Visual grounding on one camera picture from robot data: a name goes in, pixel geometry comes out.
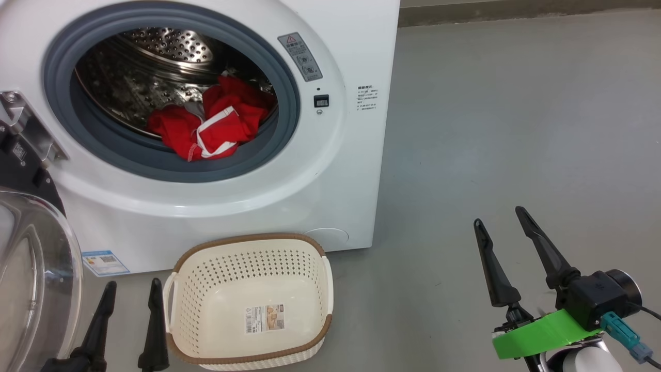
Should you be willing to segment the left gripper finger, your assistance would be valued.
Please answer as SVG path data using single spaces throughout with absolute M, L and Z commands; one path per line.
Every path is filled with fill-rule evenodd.
M 162 372 L 169 368 L 163 285 L 158 278 L 151 282 L 147 301 L 150 318 L 144 350 L 138 358 L 141 372 Z
M 106 372 L 105 360 L 108 321 L 113 315 L 116 298 L 116 281 L 108 281 L 96 311 L 90 321 L 83 343 L 73 350 L 73 372 Z

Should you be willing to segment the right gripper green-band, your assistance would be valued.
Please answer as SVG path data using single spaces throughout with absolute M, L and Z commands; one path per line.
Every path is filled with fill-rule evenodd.
M 581 272 L 569 264 L 524 207 L 515 207 L 515 214 L 524 234 L 536 248 L 550 289 L 564 289 L 571 281 L 581 277 Z M 474 220 L 473 229 L 491 305 L 506 307 L 521 301 L 521 294 L 511 285 L 494 254 L 493 241 L 481 219 Z M 501 360 L 523 358 L 569 346 L 601 331 L 599 327 L 592 331 L 585 330 L 567 310 L 562 309 L 493 336 L 493 348 Z

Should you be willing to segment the washing machine glass door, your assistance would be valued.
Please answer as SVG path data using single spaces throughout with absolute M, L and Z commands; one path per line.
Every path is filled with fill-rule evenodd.
M 0 122 L 0 372 L 39 372 L 71 349 L 80 250 L 40 156 Z

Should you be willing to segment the red and white garment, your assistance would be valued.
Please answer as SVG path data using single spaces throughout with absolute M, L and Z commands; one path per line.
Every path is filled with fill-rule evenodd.
M 147 118 L 147 130 L 187 162 L 227 158 L 258 135 L 276 104 L 273 94 L 220 75 L 201 101 L 168 104 Z

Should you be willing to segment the cream perforated laundry basket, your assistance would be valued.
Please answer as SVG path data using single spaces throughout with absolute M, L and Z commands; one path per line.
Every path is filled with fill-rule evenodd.
M 163 285 L 168 349 L 208 370 L 303 362 L 322 347 L 334 311 L 332 268 L 316 240 L 269 233 L 201 243 Z M 245 333 L 247 307 L 283 304 L 285 328 Z

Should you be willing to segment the printed product label sticker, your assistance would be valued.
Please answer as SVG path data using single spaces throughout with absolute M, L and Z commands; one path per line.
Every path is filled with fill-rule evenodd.
M 285 328 L 285 308 L 283 304 L 247 307 L 244 316 L 246 334 L 260 334 Z

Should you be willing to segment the white front-load washing machine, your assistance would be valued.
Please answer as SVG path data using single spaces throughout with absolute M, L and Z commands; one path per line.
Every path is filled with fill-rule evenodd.
M 291 69 L 300 118 L 269 162 L 230 179 L 175 183 L 85 150 L 43 87 L 50 43 L 72 21 L 120 3 L 211 10 L 262 36 Z M 68 160 L 47 167 L 81 252 L 111 251 L 130 273 L 170 269 L 199 243 L 337 228 L 372 245 L 400 0 L 0 0 L 0 91 L 19 91 Z M 278 36 L 298 32 L 323 78 L 305 82 Z M 314 95 L 330 96 L 314 108 Z

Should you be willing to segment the metal door hinge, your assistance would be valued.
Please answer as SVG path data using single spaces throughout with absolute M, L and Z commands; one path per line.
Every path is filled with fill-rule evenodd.
M 0 134 L 25 141 L 45 167 L 69 158 L 19 91 L 0 91 Z

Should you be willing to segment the blue energy label sticker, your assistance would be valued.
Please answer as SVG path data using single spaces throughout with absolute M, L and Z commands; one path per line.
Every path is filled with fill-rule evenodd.
M 85 266 L 97 277 L 130 274 L 128 268 L 111 251 L 81 252 Z

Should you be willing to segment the round white filter cover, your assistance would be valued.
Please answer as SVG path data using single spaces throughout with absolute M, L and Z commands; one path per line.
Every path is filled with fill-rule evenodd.
M 304 232 L 316 240 L 326 252 L 349 250 L 349 234 L 337 228 L 316 228 Z

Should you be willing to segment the grey warning sticker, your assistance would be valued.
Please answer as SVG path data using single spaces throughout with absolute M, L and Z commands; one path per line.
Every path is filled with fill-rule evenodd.
M 314 82 L 323 78 L 316 59 L 300 33 L 278 36 L 278 41 L 293 59 L 305 82 Z

